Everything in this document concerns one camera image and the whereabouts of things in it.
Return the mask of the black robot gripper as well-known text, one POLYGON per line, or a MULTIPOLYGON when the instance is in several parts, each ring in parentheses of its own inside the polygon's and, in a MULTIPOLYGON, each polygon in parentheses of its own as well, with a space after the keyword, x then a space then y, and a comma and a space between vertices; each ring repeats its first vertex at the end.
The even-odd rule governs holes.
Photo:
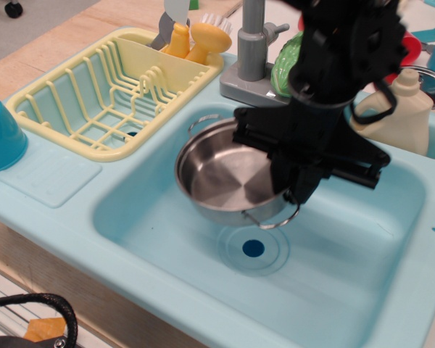
POLYGON ((233 139, 266 152, 273 192, 290 189, 299 204, 331 175, 373 189, 391 158, 352 130, 344 110, 296 99, 282 107, 239 107, 233 139))

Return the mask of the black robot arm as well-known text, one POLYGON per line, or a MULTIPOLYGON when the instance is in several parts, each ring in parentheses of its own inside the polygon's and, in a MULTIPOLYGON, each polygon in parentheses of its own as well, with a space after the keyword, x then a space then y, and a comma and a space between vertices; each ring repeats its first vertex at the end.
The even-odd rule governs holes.
POLYGON ((357 93, 374 83, 388 107, 397 100, 385 78, 399 69, 407 51, 396 1, 293 1, 304 22, 297 63, 289 72, 290 102, 282 107, 238 108, 233 138, 267 153, 275 193, 305 203, 332 175, 374 188, 390 156, 348 124, 357 93))

